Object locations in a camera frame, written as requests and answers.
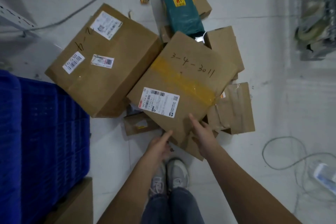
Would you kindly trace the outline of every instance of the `jeans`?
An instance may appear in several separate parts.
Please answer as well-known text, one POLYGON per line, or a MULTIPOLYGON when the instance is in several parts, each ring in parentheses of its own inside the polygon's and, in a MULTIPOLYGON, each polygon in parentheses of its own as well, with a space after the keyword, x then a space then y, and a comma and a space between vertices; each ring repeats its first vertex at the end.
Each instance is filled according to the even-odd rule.
POLYGON ((204 224, 204 221, 193 195, 184 188, 176 188, 169 198, 157 194, 149 199, 141 224, 204 224))

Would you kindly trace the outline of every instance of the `blue plastic crate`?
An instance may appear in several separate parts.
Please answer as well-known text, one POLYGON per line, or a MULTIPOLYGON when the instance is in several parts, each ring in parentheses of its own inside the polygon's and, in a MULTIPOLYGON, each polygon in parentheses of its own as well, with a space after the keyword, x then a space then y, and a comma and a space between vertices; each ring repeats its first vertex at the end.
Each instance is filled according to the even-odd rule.
POLYGON ((21 221, 21 90, 0 70, 0 223, 21 221))
POLYGON ((20 83, 25 104, 22 108, 22 223, 30 224, 43 218, 87 175, 90 119, 55 84, 24 78, 20 78, 20 83))

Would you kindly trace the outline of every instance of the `person's right arm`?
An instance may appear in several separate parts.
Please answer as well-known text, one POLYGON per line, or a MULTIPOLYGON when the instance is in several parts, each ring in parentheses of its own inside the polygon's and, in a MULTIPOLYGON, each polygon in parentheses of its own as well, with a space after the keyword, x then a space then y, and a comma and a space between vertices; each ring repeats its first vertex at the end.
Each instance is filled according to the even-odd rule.
POLYGON ((239 224, 301 223, 275 197, 246 173, 218 144, 208 124, 190 115, 199 152, 208 161, 239 224))

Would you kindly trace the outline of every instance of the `person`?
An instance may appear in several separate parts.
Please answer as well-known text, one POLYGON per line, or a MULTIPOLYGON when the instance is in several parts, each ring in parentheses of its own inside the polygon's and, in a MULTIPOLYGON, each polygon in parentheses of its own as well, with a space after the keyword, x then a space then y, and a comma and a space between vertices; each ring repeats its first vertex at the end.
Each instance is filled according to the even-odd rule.
MULTIPOLYGON (((189 115, 200 154, 208 161, 239 224, 300 223, 275 197, 248 175, 218 144, 208 124, 189 115)), ((181 160, 169 157, 166 132, 150 142, 128 179, 107 207, 98 224, 203 224, 189 176, 181 160), (147 194, 149 201, 145 207, 147 194)))

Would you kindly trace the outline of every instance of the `cable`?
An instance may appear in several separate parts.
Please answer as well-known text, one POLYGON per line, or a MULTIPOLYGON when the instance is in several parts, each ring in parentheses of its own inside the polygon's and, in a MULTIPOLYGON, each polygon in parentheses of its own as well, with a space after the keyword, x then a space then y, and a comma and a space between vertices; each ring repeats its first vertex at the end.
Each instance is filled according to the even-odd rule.
MULTIPOLYGON (((84 10, 85 8, 87 8, 89 5, 91 5, 92 3, 94 3, 95 1, 97 0, 91 0, 89 1, 88 3, 86 3, 84 6, 82 6, 81 8, 79 8, 78 10, 74 11, 72 14, 70 14, 69 16, 65 17, 64 19, 58 21, 58 22, 55 22, 55 23, 52 23, 52 24, 49 24, 49 25, 46 25, 46 26, 43 26, 43 27, 39 27, 39 28, 32 28, 32 29, 27 29, 27 30, 24 30, 23 33, 27 33, 27 32, 32 32, 32 31, 37 31, 37 30, 42 30, 42 29, 47 29, 47 28, 52 28, 52 27, 56 27, 56 26, 59 26, 65 22, 67 22, 69 19, 71 19, 72 17, 74 17, 76 14, 78 14, 79 12, 81 12, 82 10, 84 10)), ((0 34, 5 34, 5 33, 18 33, 18 32, 22 32, 22 30, 12 30, 12 31, 2 31, 0 32, 0 34)))
POLYGON ((321 199, 321 198, 317 198, 315 196, 312 195, 313 192, 316 192, 316 191, 321 191, 323 188, 319 188, 319 189, 313 189, 313 190, 307 190, 305 188, 305 174, 307 172, 307 162, 306 160, 310 157, 313 157, 313 156, 318 156, 318 155, 326 155, 326 156, 331 156, 332 158, 336 159, 336 156, 332 153, 329 153, 329 152, 316 152, 316 153, 312 153, 312 154, 308 154, 307 153, 307 150, 306 150, 306 147, 304 145, 304 143, 299 140, 298 138, 296 137, 292 137, 292 136, 283 136, 283 137, 276 137, 276 138, 273 138, 271 140, 269 140, 267 143, 265 143, 263 149, 262 149, 262 152, 261 152, 261 155, 262 155, 262 158, 264 160, 264 162, 266 163, 266 165, 268 165, 271 169, 274 169, 274 170, 286 170, 286 169, 289 169, 291 167, 294 167, 296 166, 298 163, 300 162, 304 162, 304 169, 303 169, 303 172, 302 172, 302 175, 301 175, 301 184, 299 183, 299 179, 298 179, 298 170, 297 168, 294 170, 294 175, 295 175, 295 182, 296 184, 303 190, 303 193, 300 194, 298 193, 297 196, 296 196, 296 202, 295 202, 295 207, 294 207, 294 211, 293 211, 293 214, 296 215, 297 213, 297 209, 299 207, 299 201, 300 201, 300 198, 301 196, 303 195, 308 195, 309 197, 317 200, 317 201, 320 201, 320 202, 325 202, 325 203, 331 203, 331 204, 335 204, 336 203, 336 200, 326 200, 326 199, 321 199), (294 163, 288 165, 288 166, 285 166, 285 167, 273 167, 271 166, 266 158, 265 158, 265 155, 264 155, 264 152, 265 152, 265 149, 267 148, 267 146, 273 142, 273 141, 276 141, 276 140, 279 140, 279 139, 292 139, 294 141, 297 141, 300 143, 300 145, 302 146, 303 148, 303 151, 304 151, 304 154, 305 156, 303 158, 300 158, 299 160, 295 161, 294 163))

